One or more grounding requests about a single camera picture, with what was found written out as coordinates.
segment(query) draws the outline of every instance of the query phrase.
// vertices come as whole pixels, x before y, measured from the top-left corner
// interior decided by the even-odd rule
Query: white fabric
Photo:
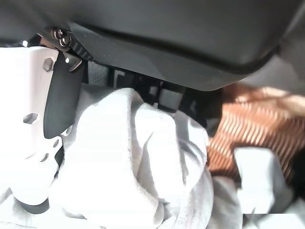
[[[132,89],[83,85],[75,125],[63,137],[65,161],[50,188],[50,209],[26,212],[0,182],[0,226],[204,229],[213,221],[210,229],[239,229],[234,187],[215,180],[213,189],[206,140],[194,120],[180,112],[172,118]]]
[[[298,199],[283,214],[268,214],[244,229],[305,229],[305,202]]]
[[[278,158],[271,150],[243,147],[234,150],[235,161],[242,178],[237,191],[244,214],[266,214],[271,207],[280,213],[287,207],[293,192],[287,187]]]
[[[80,107],[91,103],[89,94],[83,98]],[[176,125],[188,128],[181,133],[188,138],[177,137]],[[206,139],[205,130],[186,115],[177,114],[175,122],[144,104],[132,89],[111,92],[80,117],[58,178],[60,202],[67,211],[107,228],[156,228],[163,221],[163,203],[185,201],[179,207],[185,204],[194,209],[193,187],[201,178],[207,187],[201,195],[205,204],[196,212],[203,213],[205,220],[198,224],[205,228],[212,212],[213,188],[207,170],[202,176],[206,162],[202,139]],[[190,212],[181,216],[185,224],[192,222]]]

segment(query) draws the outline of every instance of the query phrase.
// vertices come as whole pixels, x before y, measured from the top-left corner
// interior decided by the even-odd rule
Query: striped fabric
[[[223,116],[208,146],[209,169],[213,175],[239,180],[233,159],[237,146],[270,148],[278,155],[289,183],[291,159],[305,146],[305,98],[273,88],[249,89],[233,85],[225,94],[234,103],[223,105]]]

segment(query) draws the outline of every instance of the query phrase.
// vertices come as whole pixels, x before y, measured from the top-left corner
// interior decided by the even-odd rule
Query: black plastic panel
[[[84,64],[69,72],[64,55],[61,52],[58,54],[44,112],[45,138],[59,136],[73,124],[83,74]]]
[[[241,80],[244,74],[233,74],[148,46],[119,40],[78,24],[71,25],[75,37],[100,63],[152,76],[202,91],[211,91]]]

